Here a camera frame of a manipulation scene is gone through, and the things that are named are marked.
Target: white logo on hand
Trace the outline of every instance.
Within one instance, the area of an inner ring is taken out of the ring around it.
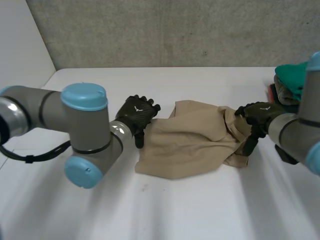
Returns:
[[[271,107],[267,107],[267,108],[260,108],[261,110],[269,110]]]
[[[135,109],[136,112],[142,112],[143,111],[143,109],[138,109],[136,106],[134,106],[134,109]]]

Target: blue end cap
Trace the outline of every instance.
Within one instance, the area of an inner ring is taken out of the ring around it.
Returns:
[[[108,106],[106,90],[94,83],[75,83],[67,86],[61,93],[62,102],[80,111],[99,111]]]
[[[320,176],[320,142],[313,145],[309,150],[305,165],[311,172]]]
[[[100,169],[80,156],[71,156],[64,165],[66,177],[75,185],[85,189],[93,188],[102,178]]]
[[[23,87],[23,86],[20,86],[20,85],[6,86],[6,87],[4,87],[4,88],[2,88],[2,89],[0,90],[0,95],[2,95],[2,94],[3,94],[5,91],[7,91],[8,89],[14,88],[14,87]]]
[[[306,67],[308,72],[320,71],[320,51],[314,53],[310,58],[308,66]]]

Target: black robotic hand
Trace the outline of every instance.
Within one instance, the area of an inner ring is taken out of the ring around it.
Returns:
[[[144,129],[161,110],[159,104],[153,104],[154,100],[147,100],[145,96],[129,96],[115,116],[115,120],[130,128],[138,149],[142,149],[145,144]]]
[[[242,153],[244,156],[252,154],[259,138],[264,138],[268,134],[268,128],[273,119],[286,111],[278,104],[269,102],[250,103],[241,106],[235,111],[235,115],[241,115],[251,127],[251,135],[246,140]]]

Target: white tabletop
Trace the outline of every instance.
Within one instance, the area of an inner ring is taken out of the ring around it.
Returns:
[[[105,87],[112,120],[130,95],[160,104],[167,118],[175,101],[234,109],[267,100],[272,67],[91,68],[56,72],[45,89],[77,82]],[[7,148],[46,152],[68,139],[34,129]],[[320,179],[286,164],[268,137],[248,167],[180,180],[137,174],[132,146],[93,189],[64,176],[68,149],[54,160],[25,164],[0,157],[0,228],[5,240],[316,240],[320,239]]]

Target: folded clothes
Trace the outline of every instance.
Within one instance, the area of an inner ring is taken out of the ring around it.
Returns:
[[[293,98],[299,101],[301,101],[304,88],[307,65],[308,62],[296,65],[286,64],[280,65],[274,70],[280,82],[292,92]]]
[[[278,95],[277,95],[277,90],[276,90],[276,86],[275,84],[271,84],[269,86],[269,98],[270,98],[270,102],[274,103],[274,104],[279,104],[281,105],[285,111],[287,111],[288,113],[292,113],[292,114],[297,114],[299,111],[299,105],[283,105],[281,104],[281,102],[278,99]]]
[[[168,119],[154,119],[146,128],[135,171],[179,179],[222,164],[245,167],[242,146],[250,134],[251,126],[230,107],[178,101]]]
[[[279,81],[277,75],[274,75],[273,80],[276,89],[276,94],[281,104],[298,105],[300,103],[298,100],[294,99],[293,93]]]

